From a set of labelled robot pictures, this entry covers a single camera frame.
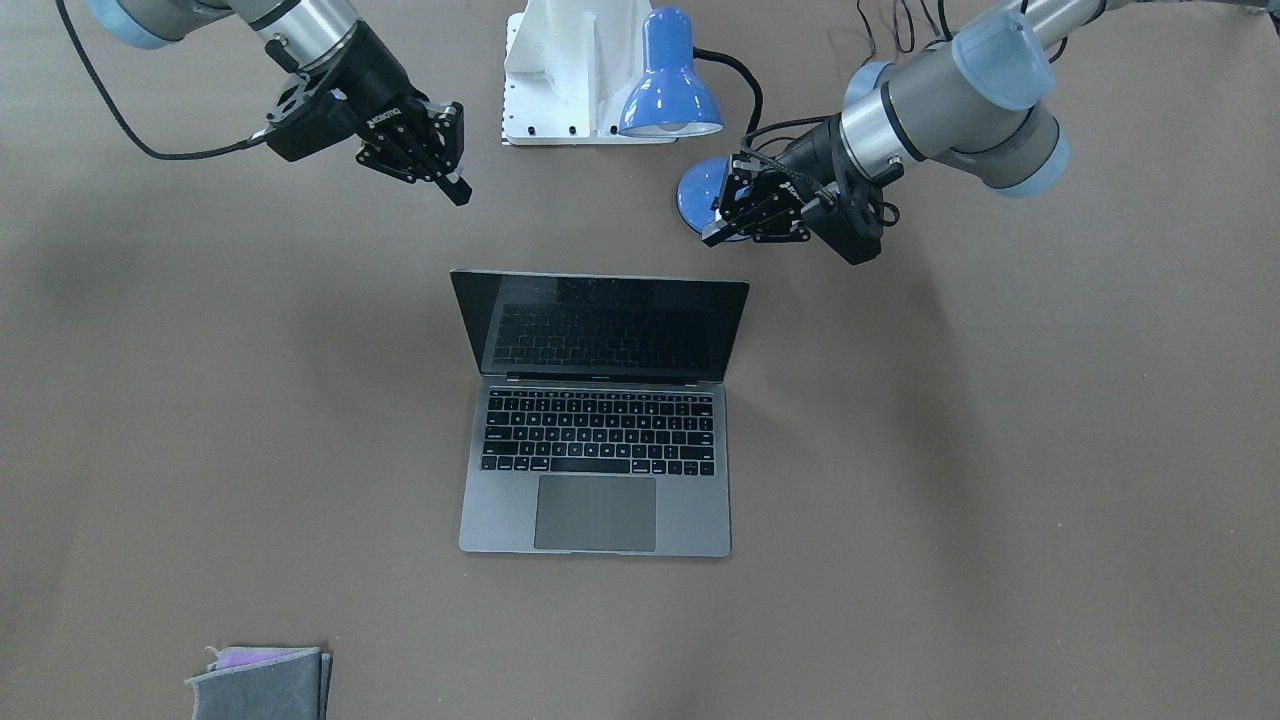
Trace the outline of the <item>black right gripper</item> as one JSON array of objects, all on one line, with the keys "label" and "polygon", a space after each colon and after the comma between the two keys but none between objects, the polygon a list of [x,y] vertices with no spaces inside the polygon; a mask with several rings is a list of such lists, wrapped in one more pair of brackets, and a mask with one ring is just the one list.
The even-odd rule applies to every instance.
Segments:
[{"label": "black right gripper", "polygon": [[415,88],[407,72],[366,22],[357,22],[334,65],[335,88],[356,117],[362,145],[357,161],[394,179],[435,184],[456,206],[472,188],[461,177],[465,109],[436,102]]}]

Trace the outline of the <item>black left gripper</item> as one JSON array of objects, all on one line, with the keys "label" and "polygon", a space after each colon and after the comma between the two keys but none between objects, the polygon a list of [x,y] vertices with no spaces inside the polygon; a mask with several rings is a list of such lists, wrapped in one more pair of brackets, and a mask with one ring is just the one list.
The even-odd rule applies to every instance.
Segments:
[{"label": "black left gripper", "polygon": [[851,163],[840,131],[838,114],[749,127],[726,160],[701,242],[849,242]]}]

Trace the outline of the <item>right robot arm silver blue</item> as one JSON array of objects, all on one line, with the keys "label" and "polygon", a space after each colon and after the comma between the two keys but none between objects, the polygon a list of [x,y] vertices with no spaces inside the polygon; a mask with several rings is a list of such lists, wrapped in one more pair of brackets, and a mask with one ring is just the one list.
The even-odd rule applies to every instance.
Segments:
[{"label": "right robot arm silver blue", "polygon": [[434,102],[348,1],[90,1],[92,18],[132,47],[172,46],[234,17],[287,76],[264,129],[207,151],[210,158],[264,145],[298,161],[348,138],[357,163],[404,183],[435,184],[463,206],[460,174],[465,110]]}]

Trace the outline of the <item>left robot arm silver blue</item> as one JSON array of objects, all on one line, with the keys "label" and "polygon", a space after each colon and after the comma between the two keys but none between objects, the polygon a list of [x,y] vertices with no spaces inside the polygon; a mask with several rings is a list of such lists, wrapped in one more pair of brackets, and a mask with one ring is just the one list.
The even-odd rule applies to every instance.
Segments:
[{"label": "left robot arm silver blue", "polygon": [[822,240],[846,263],[882,250],[899,209],[887,186],[937,161],[1010,199],[1051,187],[1070,146],[1046,109],[1051,51],[1115,8],[1112,1],[1000,1],[900,63],[868,63],[844,108],[804,118],[778,152],[742,137],[701,227],[704,245]]}]

